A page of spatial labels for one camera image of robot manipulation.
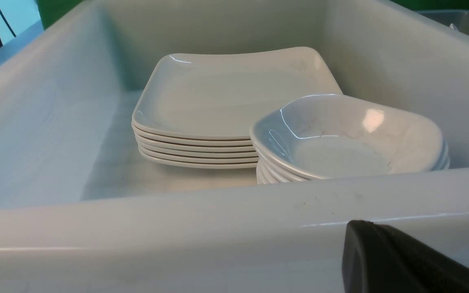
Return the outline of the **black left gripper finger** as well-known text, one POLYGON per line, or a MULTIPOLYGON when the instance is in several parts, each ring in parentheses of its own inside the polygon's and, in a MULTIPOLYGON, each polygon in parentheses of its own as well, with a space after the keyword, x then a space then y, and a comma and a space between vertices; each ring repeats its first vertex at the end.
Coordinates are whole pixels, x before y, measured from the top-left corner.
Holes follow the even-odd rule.
POLYGON ((469 293, 469 268, 390 225, 349 221, 346 293, 469 293))

